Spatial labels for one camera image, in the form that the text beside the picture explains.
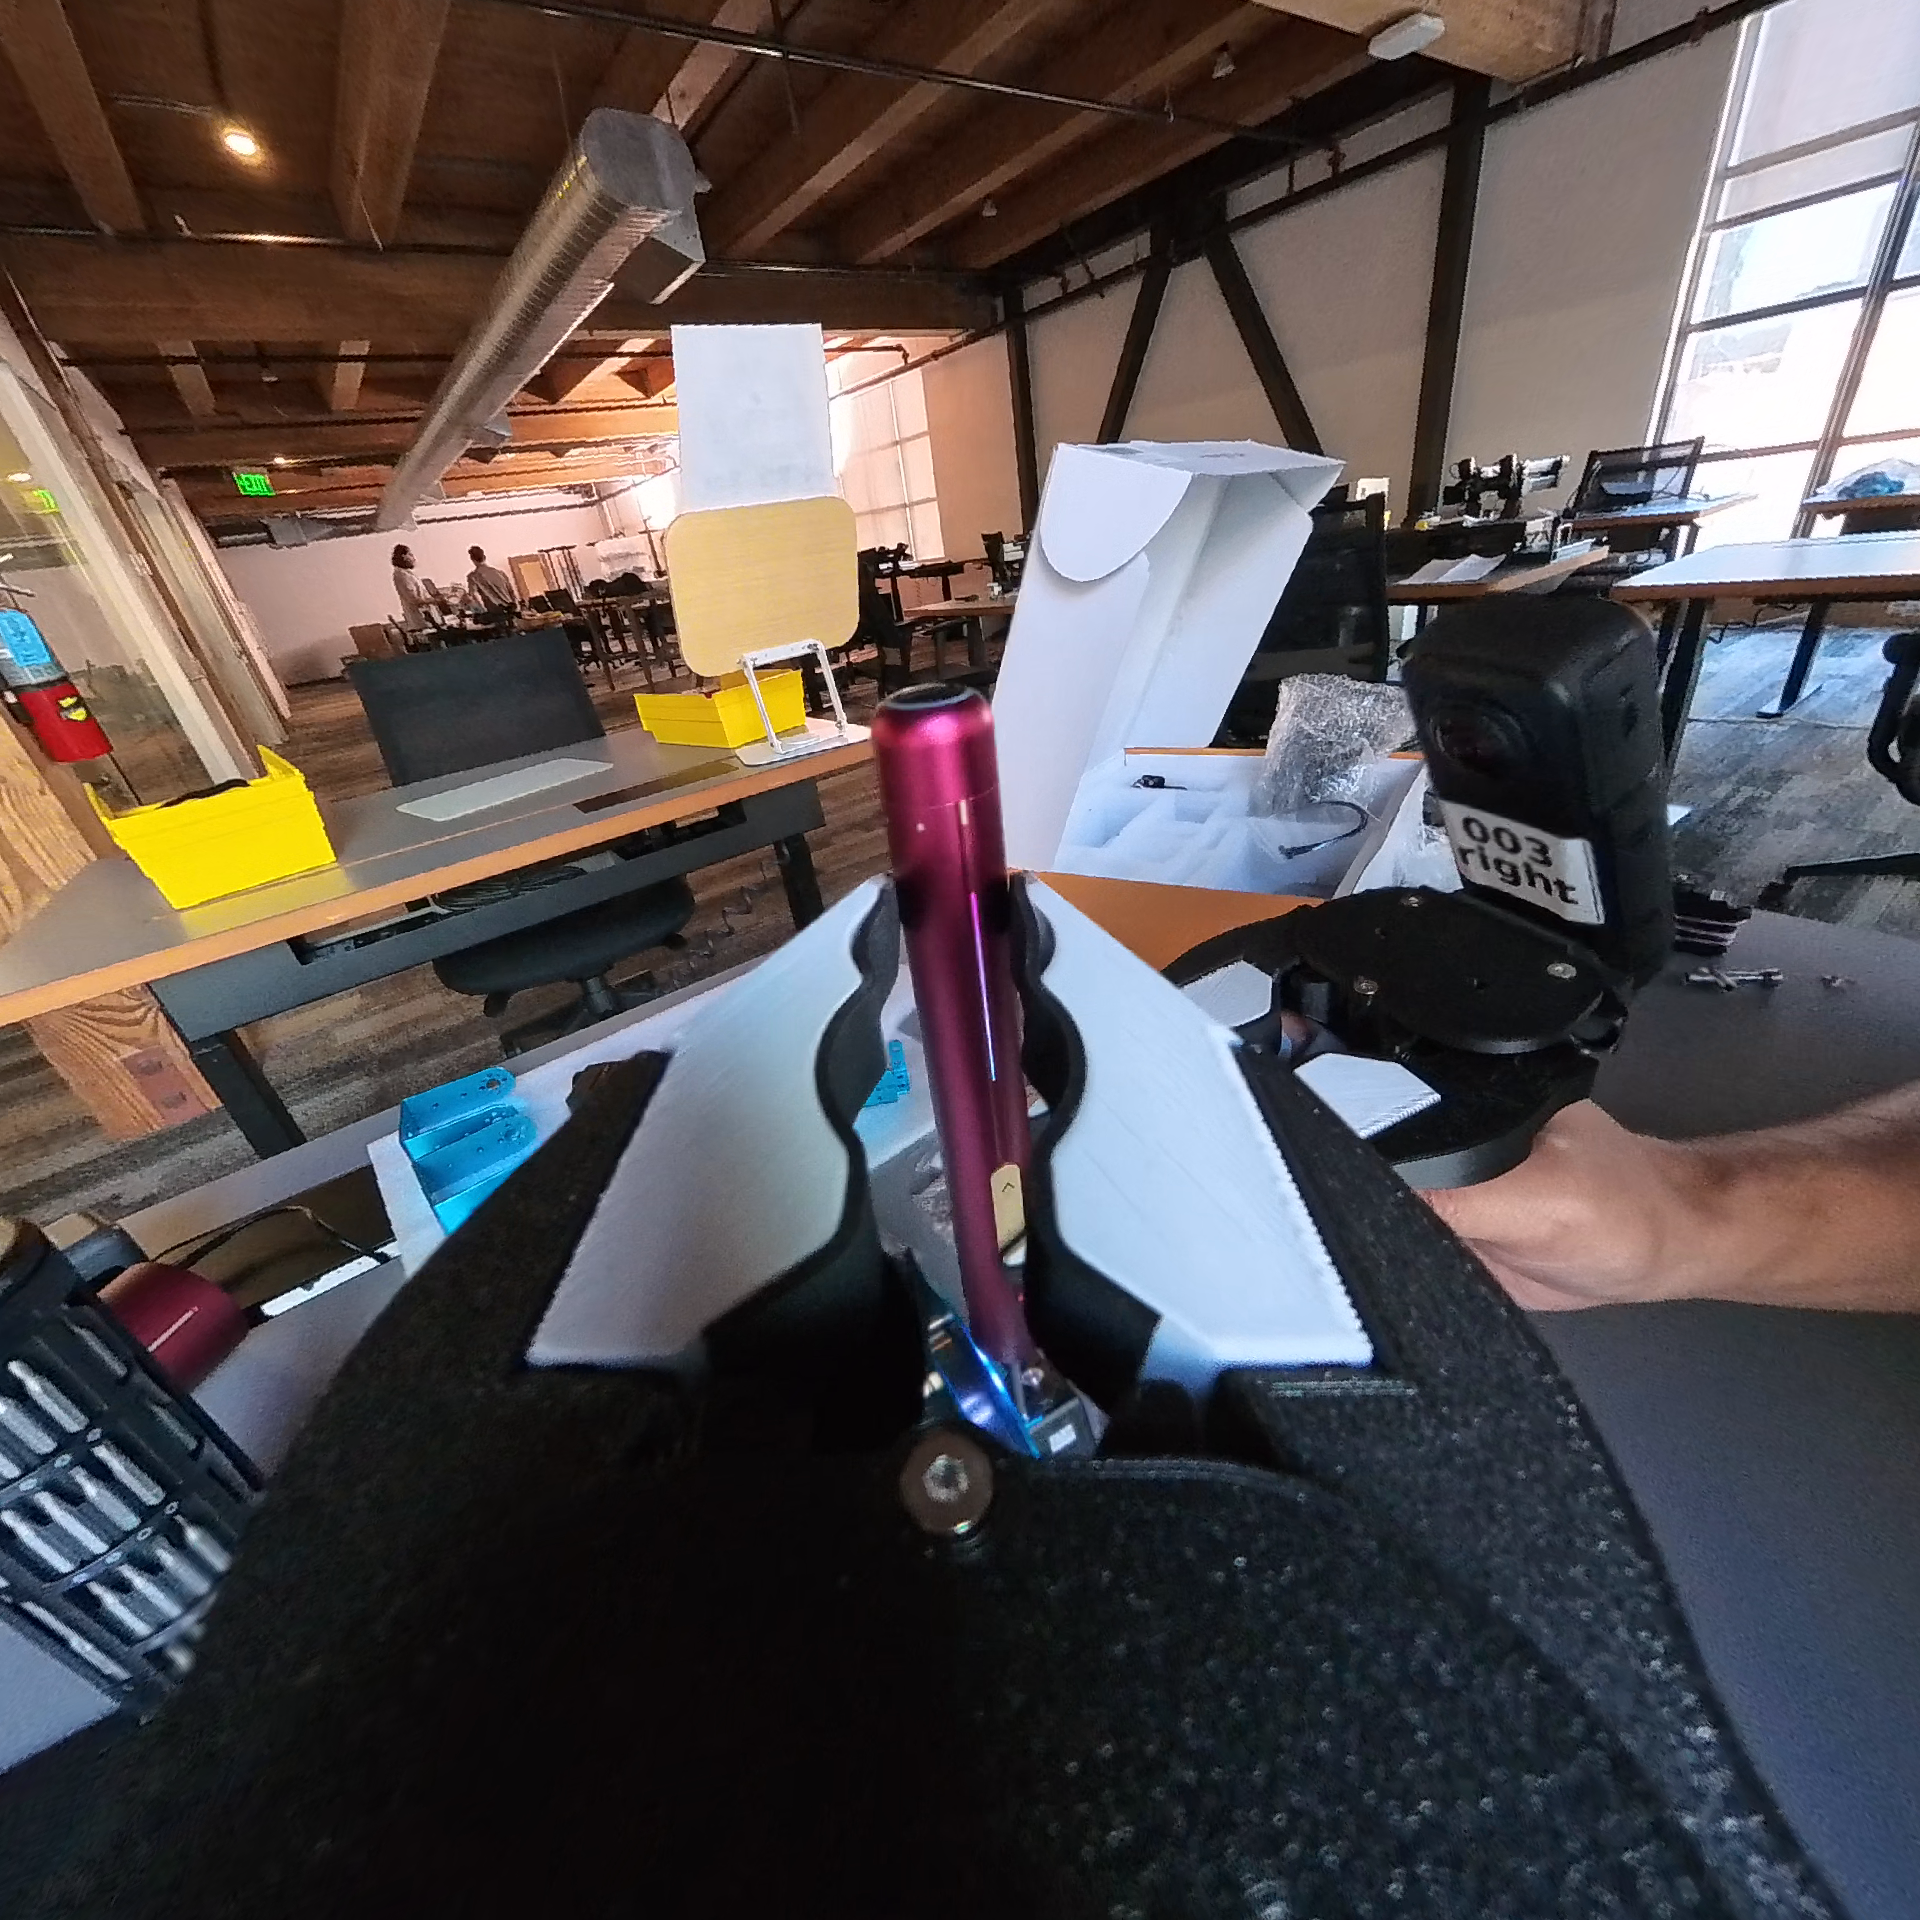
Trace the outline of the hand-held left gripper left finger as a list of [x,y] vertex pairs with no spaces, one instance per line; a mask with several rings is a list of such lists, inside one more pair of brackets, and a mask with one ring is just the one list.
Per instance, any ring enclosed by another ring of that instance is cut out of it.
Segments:
[[868,879],[688,1022],[530,1365],[908,1376],[855,1128],[890,1066],[899,939],[894,884]]

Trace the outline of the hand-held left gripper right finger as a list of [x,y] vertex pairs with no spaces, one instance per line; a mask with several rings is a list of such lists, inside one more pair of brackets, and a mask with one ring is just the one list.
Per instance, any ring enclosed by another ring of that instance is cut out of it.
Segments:
[[1228,1373],[1363,1376],[1376,1352],[1230,1031],[1040,879],[1014,883],[1024,1311],[1099,1407]]

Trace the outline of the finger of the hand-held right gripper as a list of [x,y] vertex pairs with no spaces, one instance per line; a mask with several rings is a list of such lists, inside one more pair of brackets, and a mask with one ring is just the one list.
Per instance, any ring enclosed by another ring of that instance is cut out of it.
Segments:
[[1401,1063],[1352,1051],[1323,1051],[1295,1066],[1297,1079],[1360,1138],[1433,1108],[1443,1095]]
[[1283,1039],[1283,1008],[1275,978],[1247,960],[1186,981],[1186,999],[1240,1039]]

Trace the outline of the red electric screwdriver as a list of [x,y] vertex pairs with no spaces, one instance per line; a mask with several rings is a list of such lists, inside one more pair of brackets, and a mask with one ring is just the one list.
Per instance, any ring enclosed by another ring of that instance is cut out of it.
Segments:
[[1020,1390],[1040,1349],[1006,1263],[1031,1126],[993,709],[967,686],[913,686],[878,707],[872,742],[969,1330]]

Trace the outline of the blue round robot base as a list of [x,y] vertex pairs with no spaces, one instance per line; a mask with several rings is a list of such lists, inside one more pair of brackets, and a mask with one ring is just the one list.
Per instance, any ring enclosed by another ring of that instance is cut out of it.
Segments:
[[945,1302],[929,1308],[924,1333],[930,1418],[951,1412],[1011,1455],[1047,1462],[1097,1453],[1104,1418],[1050,1362],[1002,1372]]

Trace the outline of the person's right hand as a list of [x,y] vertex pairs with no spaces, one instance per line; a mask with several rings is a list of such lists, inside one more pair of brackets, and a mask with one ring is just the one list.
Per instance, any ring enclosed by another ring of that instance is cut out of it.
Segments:
[[1710,1276],[1705,1163],[1592,1101],[1547,1119],[1524,1160],[1422,1199],[1527,1311],[1688,1299]]

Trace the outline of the black mesh office chair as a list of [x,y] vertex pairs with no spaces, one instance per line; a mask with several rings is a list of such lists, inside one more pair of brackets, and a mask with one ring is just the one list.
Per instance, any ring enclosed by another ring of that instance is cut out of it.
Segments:
[[1705,436],[1691,436],[1592,451],[1564,518],[1619,517],[1690,500],[1704,447]]

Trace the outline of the white and orange open box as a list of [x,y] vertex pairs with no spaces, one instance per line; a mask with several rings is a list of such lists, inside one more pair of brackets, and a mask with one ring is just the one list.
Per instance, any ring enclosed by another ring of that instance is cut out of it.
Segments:
[[1248,896],[1392,879],[1418,758],[1283,818],[1252,812],[1259,752],[1212,747],[1340,475],[1257,440],[1056,445],[993,700],[1014,863]]

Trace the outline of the white flat keyboard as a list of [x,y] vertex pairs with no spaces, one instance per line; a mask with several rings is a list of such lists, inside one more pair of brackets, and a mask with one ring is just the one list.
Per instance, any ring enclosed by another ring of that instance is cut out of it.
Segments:
[[520,764],[506,773],[470,779],[435,792],[399,800],[396,807],[409,818],[435,826],[472,818],[474,813],[503,808],[508,805],[556,790],[584,779],[600,779],[614,773],[608,758],[554,756]]

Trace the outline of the yellow plastic bin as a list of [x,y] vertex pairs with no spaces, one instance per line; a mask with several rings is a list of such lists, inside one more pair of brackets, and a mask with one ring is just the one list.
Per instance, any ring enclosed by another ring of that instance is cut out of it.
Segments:
[[640,692],[640,724],[663,744],[740,750],[806,728],[806,676],[785,668],[751,678],[734,671],[716,690]]
[[273,750],[264,750],[262,760],[259,779],[227,782],[176,803],[112,812],[97,786],[88,789],[88,800],[162,901],[187,910],[337,862],[304,775]]

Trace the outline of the red cylindrical case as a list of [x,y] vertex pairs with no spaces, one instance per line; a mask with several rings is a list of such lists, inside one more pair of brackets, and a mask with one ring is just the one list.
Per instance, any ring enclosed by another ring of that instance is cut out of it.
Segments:
[[139,1262],[98,1294],[152,1365],[192,1395],[249,1338],[259,1311],[182,1263]]

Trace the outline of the wooden pillar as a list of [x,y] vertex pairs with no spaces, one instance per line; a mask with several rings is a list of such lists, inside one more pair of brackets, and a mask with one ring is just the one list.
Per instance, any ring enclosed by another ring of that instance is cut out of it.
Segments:
[[[2,720],[2,934],[18,933],[112,842],[70,767],[30,728]],[[107,1138],[152,1136],[215,1112],[217,1095],[166,1019],[153,992],[121,989],[26,1022],[44,1061]]]

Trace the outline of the gold rounded board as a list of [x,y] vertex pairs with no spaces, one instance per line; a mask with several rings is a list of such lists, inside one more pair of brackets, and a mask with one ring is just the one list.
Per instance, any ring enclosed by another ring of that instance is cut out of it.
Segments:
[[663,536],[686,670],[723,678],[746,654],[858,628],[858,518],[840,493],[684,512]]

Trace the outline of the black screwdriver bit holder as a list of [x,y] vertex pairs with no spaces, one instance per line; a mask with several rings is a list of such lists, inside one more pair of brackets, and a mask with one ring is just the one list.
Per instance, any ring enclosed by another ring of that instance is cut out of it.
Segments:
[[195,1664],[262,1493],[42,1229],[6,1218],[6,1620],[120,1710],[152,1710]]

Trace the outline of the blank white card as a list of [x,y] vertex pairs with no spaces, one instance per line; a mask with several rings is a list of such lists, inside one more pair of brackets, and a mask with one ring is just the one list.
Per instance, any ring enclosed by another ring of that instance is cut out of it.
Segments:
[[674,325],[679,512],[836,496],[818,325]]

